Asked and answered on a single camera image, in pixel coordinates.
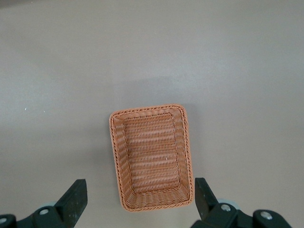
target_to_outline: gray surface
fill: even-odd
[[[0,214],[86,178],[76,227],[189,227],[122,209],[111,112],[182,104],[195,177],[303,227],[304,1],[0,0]]]

